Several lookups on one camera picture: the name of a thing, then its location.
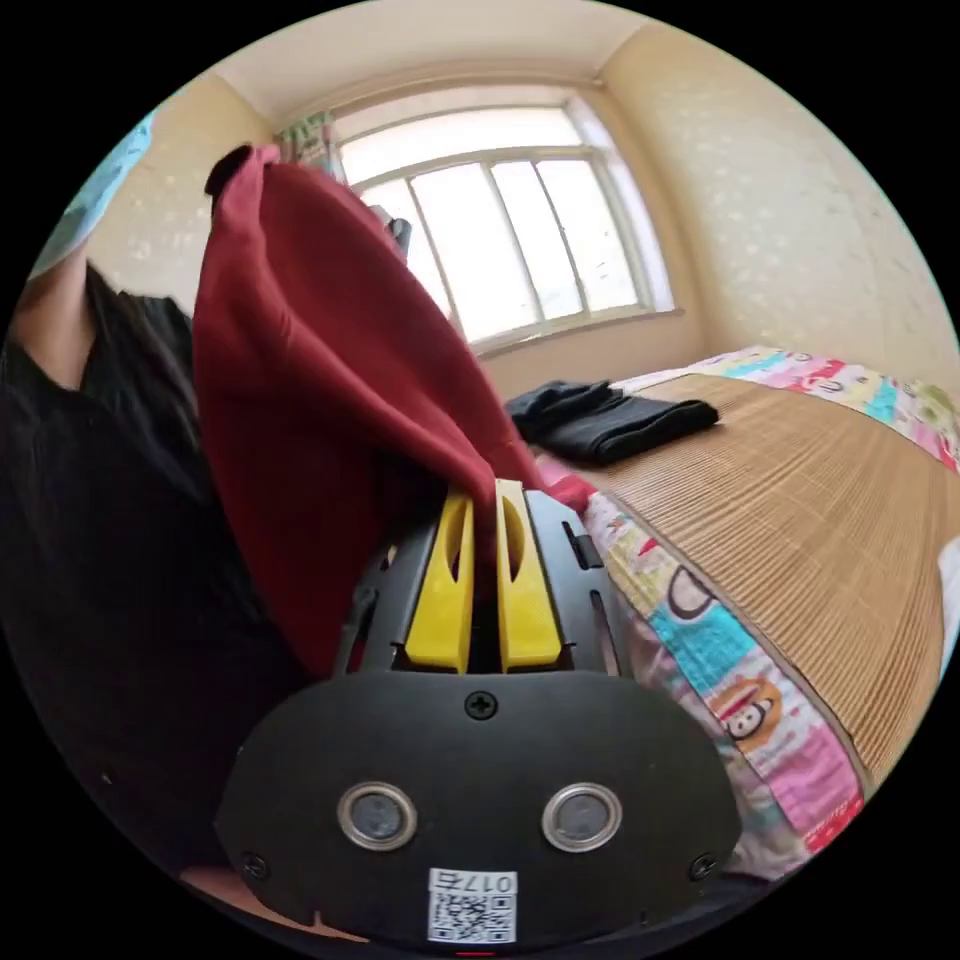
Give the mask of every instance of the black shirt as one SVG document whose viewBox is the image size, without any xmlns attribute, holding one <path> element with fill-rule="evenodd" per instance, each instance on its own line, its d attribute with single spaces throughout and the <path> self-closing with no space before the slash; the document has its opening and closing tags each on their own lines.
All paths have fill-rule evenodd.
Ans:
<svg viewBox="0 0 960 960">
<path fill-rule="evenodd" d="M 116 825 L 171 872 L 226 865 L 212 821 L 233 758 L 310 678 L 125 310 L 188 380 L 189 319 L 92 269 L 87 292 L 97 335 L 78 391 L 12 343 L 0 355 L 0 626 L 50 737 Z"/>
</svg>

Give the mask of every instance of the white window sill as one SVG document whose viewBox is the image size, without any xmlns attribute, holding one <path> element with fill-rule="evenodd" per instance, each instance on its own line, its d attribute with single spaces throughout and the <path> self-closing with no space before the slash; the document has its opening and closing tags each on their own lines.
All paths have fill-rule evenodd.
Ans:
<svg viewBox="0 0 960 960">
<path fill-rule="evenodd" d="M 547 321 L 546 323 L 531 324 L 517 330 L 508 330 L 495 337 L 485 337 L 470 343 L 470 349 L 478 357 L 489 358 L 509 353 L 527 344 L 541 340 L 562 337 L 571 333 L 581 333 L 593 327 L 613 326 L 619 323 L 631 323 L 635 320 L 646 320 L 651 317 L 683 317 L 686 311 L 677 307 L 673 310 L 647 310 L 642 307 L 618 307 L 614 310 L 604 310 L 584 319 L 582 316 L 564 317 L 561 320 Z"/>
</svg>

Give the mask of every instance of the window frame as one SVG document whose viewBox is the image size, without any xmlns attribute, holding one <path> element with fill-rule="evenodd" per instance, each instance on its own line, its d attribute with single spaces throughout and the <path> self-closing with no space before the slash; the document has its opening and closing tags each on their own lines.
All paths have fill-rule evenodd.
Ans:
<svg viewBox="0 0 960 960">
<path fill-rule="evenodd" d="M 417 215 L 420 218 L 420 222 L 423 225 L 425 234 L 424 238 L 430 248 L 430 252 L 434 260 L 436 261 L 436 266 L 440 273 L 440 280 L 443 284 L 447 300 L 450 303 L 450 322 L 454 325 L 464 340 L 466 340 L 467 338 L 464 335 L 463 327 L 460 323 L 460 318 L 457 313 L 456 300 L 453 297 L 453 292 L 447 279 L 443 262 L 440 259 L 437 245 L 430 232 L 430 225 L 427 223 L 426 217 L 424 216 L 423 210 L 420 206 L 420 201 L 417 198 L 416 191 L 414 190 L 411 181 L 423 174 L 435 173 L 439 170 L 447 170 L 452 167 L 466 166 L 470 164 L 478 164 L 481 166 L 487 183 L 493 191 L 493 195 L 500 209 L 500 213 L 504 218 L 505 225 L 513 242 L 514 251 L 520 260 L 520 265 L 526 280 L 527 288 L 530 292 L 532 302 L 537 313 L 537 319 L 532 324 L 507 330 L 503 333 L 495 334 L 494 336 L 482 337 L 477 340 L 467 341 L 470 344 L 471 349 L 478 354 L 499 351 L 505 347 L 514 346 L 528 340 L 536 340 L 550 334 L 569 332 L 571 330 L 583 329 L 585 327 L 614 321 L 634 319 L 643 315 L 657 312 L 654 306 L 653 297 L 650 293 L 649 278 L 647 276 L 645 265 L 641 256 L 639 255 L 637 238 L 633 236 L 633 225 L 631 223 L 630 216 L 627 213 L 625 204 L 620 197 L 619 191 L 614 183 L 614 179 L 611 176 L 608 167 L 607 155 L 610 152 L 610 148 L 597 146 L 591 143 L 589 131 L 584 128 L 584 124 L 580 121 L 580 116 L 578 115 L 579 111 L 572 109 L 573 101 L 574 98 L 568 96 L 562 102 L 557 103 L 554 109 L 562 110 L 570 123 L 573 124 L 573 127 L 577 131 L 581 140 L 581 143 L 576 146 L 499 147 L 495 149 L 471 151 L 469 153 L 449 154 L 444 157 L 438 157 L 434 160 L 410 164 L 405 167 L 397 167 L 393 170 L 387 171 L 386 173 L 378 174 L 375 177 L 369 177 L 366 180 L 360 180 L 356 183 L 350 184 L 350 188 L 358 196 L 362 196 L 365 191 L 370 190 L 373 187 L 381 186 L 385 183 L 392 183 L 397 180 L 404 181 L 410 197 L 412 198 L 414 208 L 417 211 Z M 354 140 L 362 140 L 368 136 L 371 136 L 372 134 L 380 133 L 383 130 L 391 129 L 393 127 L 406 126 L 407 124 L 414 123 L 418 120 L 443 117 L 450 114 L 471 113 L 478 110 L 503 108 L 522 110 L 542 109 L 543 107 L 539 105 L 533 106 L 522 103 L 502 103 L 495 107 L 489 104 L 481 104 L 476 106 L 457 106 L 450 107 L 448 109 L 433 110 L 423 114 L 418 114 L 415 117 L 405 117 L 403 119 L 379 124 L 375 127 L 371 127 L 370 129 L 353 134 L 352 136 L 344 137 L 341 145 L 346 145 Z M 510 219 L 503 195 L 500 192 L 500 188 L 497 185 L 496 178 L 493 176 L 492 172 L 492 168 L 497 163 L 517 160 L 526 160 L 531 163 L 533 171 L 537 179 L 540 181 L 540 186 L 547 198 L 547 202 L 550 205 L 551 213 L 553 214 L 557 228 L 560 232 L 561 240 L 563 241 L 564 250 L 567 254 L 567 260 L 570 264 L 571 270 L 573 271 L 577 292 L 580 295 L 580 302 L 583 309 L 581 309 L 579 313 L 568 314 L 567 316 L 558 317 L 553 320 L 547 320 L 543 316 L 543 307 L 540 303 L 540 297 L 537 293 L 536 287 L 533 284 L 533 279 L 530 274 L 530 268 L 527 264 L 526 257 L 523 256 L 523 251 L 516 234 L 516 228 L 513 225 L 513 221 Z M 569 241 L 567 240 L 567 236 L 563 229 L 563 225 L 560 222 L 560 218 L 557 215 L 553 199 L 551 198 L 549 191 L 547 191 L 546 185 L 543 183 L 543 179 L 540 175 L 540 171 L 537 168 L 537 163 L 544 160 L 580 160 L 589 164 L 590 169 L 597 180 L 597 185 L 600 189 L 601 195 L 603 196 L 604 201 L 607 204 L 607 208 L 610 211 L 610 216 L 617 234 L 617 240 L 620 243 L 620 247 L 623 250 L 623 254 L 626 259 L 627 269 L 629 271 L 630 279 L 637 297 L 635 303 L 622 307 L 610 307 L 603 310 L 590 310 L 587 304 L 583 279 L 580 275 L 580 271 L 577 269 L 577 264 L 572 255 Z"/>
</svg>

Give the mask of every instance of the folded black clothing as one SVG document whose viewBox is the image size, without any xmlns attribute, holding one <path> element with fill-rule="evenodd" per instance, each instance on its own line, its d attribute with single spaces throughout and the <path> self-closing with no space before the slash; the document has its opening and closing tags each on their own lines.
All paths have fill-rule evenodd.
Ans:
<svg viewBox="0 0 960 960">
<path fill-rule="evenodd" d="M 527 443 L 535 444 L 554 427 L 599 410 L 611 399 L 622 396 L 623 391 L 611 390 L 606 380 L 601 383 L 551 380 L 507 401 L 506 410 L 520 436 Z"/>
<path fill-rule="evenodd" d="M 628 397 L 609 383 L 552 381 L 507 404 L 520 435 L 564 460 L 609 466 L 713 426 L 703 400 Z"/>
</svg>

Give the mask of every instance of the window pane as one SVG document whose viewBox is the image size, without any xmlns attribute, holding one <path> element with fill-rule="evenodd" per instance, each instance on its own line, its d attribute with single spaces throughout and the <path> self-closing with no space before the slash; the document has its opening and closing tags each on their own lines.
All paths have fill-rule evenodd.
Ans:
<svg viewBox="0 0 960 960">
<path fill-rule="evenodd" d="M 627 258 L 590 164 L 583 160 L 545 160 L 537 164 L 537 169 L 557 208 L 590 309 L 636 303 L 637 291 Z"/>
<path fill-rule="evenodd" d="M 498 163 L 493 176 L 530 268 L 546 320 L 569 317 L 583 307 L 560 228 L 533 165 Z"/>
<path fill-rule="evenodd" d="M 503 211 L 479 164 L 412 181 L 468 340 L 537 319 Z"/>
<path fill-rule="evenodd" d="M 407 266 L 410 272 L 423 284 L 427 293 L 437 302 L 437 306 L 449 317 L 450 302 L 443 288 L 440 271 L 433 259 L 427 235 L 414 206 L 413 197 L 403 180 L 391 180 L 379 187 L 365 190 L 361 198 L 370 207 L 383 207 L 395 220 L 407 220 L 413 227 L 410 234 L 410 249 L 407 251 Z"/>
<path fill-rule="evenodd" d="M 467 110 L 425 117 L 350 140 L 341 149 L 350 183 L 390 170 L 474 150 L 568 147 L 580 143 L 570 118 L 552 107 Z"/>
</svg>

